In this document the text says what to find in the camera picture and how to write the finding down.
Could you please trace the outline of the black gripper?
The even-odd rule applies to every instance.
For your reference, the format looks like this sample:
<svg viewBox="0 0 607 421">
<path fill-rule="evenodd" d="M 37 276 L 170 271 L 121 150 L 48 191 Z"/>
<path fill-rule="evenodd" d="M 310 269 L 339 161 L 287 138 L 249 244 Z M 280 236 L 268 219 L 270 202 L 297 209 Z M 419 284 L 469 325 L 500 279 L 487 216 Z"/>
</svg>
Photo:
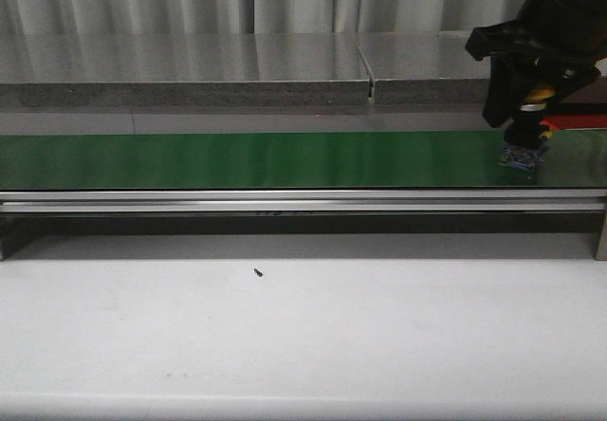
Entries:
<svg viewBox="0 0 607 421">
<path fill-rule="evenodd" d="M 515 19 L 475 28 L 466 51 L 477 61 L 492 56 L 483 108 L 490 127 L 502 126 L 537 83 L 535 69 L 512 56 L 560 62 L 543 63 L 553 111 L 600 77 L 594 64 L 606 57 L 606 0 L 525 0 Z"/>
</svg>

